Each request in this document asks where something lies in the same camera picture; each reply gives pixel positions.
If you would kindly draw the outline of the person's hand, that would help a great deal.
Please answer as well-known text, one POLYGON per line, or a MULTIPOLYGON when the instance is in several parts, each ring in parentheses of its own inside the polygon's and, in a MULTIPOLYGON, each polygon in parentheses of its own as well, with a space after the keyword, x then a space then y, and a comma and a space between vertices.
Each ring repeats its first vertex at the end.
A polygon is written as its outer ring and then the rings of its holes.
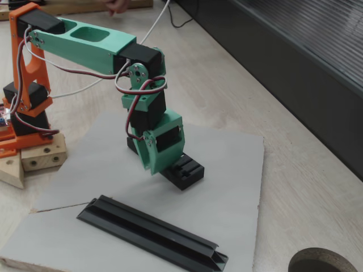
POLYGON ((110 16, 114 14, 122 14, 129 7, 130 0, 102 0, 102 3, 108 10, 110 16))

